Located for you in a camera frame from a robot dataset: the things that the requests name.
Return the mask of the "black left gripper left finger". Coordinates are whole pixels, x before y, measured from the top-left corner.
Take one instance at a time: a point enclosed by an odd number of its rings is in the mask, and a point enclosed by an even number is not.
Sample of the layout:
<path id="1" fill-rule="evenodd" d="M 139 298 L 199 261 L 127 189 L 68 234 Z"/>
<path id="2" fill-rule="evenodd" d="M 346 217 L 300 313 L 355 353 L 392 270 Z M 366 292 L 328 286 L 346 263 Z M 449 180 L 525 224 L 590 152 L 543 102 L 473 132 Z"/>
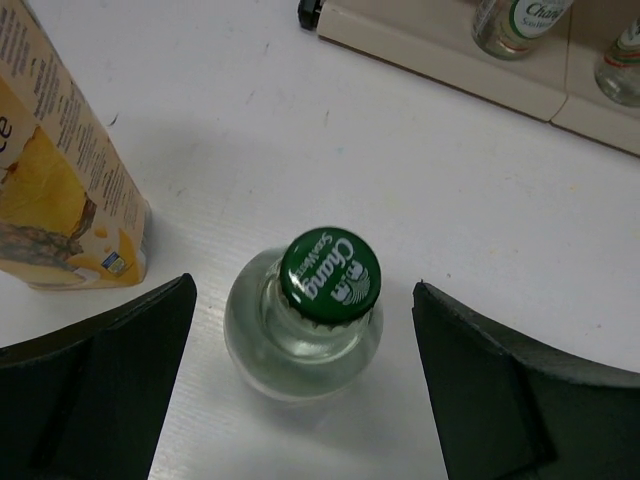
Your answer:
<path id="1" fill-rule="evenodd" d="M 183 274 L 1 350 L 4 479 L 145 479 L 196 304 Z"/>

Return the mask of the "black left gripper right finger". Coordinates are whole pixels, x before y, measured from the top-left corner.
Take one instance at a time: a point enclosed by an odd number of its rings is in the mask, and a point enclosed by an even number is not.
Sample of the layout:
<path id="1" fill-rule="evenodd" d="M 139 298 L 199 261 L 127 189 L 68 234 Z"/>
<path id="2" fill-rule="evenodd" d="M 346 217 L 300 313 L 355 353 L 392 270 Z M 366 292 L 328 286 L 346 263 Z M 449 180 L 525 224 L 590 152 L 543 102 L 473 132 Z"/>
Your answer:
<path id="1" fill-rule="evenodd" d="M 638 373 L 551 347 L 428 283 L 413 301 L 449 478 L 638 478 Z"/>

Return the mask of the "blue Fontana juice carton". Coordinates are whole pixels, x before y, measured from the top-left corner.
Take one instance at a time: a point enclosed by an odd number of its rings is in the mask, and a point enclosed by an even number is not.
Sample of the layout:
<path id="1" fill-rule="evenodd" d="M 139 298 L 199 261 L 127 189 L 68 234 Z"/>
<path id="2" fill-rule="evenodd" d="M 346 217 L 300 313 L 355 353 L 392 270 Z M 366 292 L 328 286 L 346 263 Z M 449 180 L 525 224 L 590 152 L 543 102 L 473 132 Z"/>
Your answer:
<path id="1" fill-rule="evenodd" d="M 1 4 L 1 269 L 46 290 L 146 274 L 148 202 L 30 6 Z"/>

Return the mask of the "clear glass bottle green cap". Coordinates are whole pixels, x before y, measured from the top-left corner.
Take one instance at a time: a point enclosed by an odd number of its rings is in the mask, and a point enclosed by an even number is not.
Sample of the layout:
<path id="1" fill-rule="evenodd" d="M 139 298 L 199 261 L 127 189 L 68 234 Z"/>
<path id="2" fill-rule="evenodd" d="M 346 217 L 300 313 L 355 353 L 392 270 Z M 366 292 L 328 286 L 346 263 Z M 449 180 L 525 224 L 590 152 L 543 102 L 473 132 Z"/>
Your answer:
<path id="1" fill-rule="evenodd" d="M 481 50 L 495 58 L 522 58 L 572 4 L 571 0 L 480 1 L 472 22 L 472 38 Z"/>
<path id="2" fill-rule="evenodd" d="M 639 107 L 639 19 L 607 48 L 594 70 L 596 84 L 614 103 Z"/>
<path id="3" fill-rule="evenodd" d="M 279 401 L 345 389 L 371 363 L 384 318 L 381 266 L 359 235 L 308 230 L 240 271 L 224 315 L 229 355 L 245 381 Z"/>

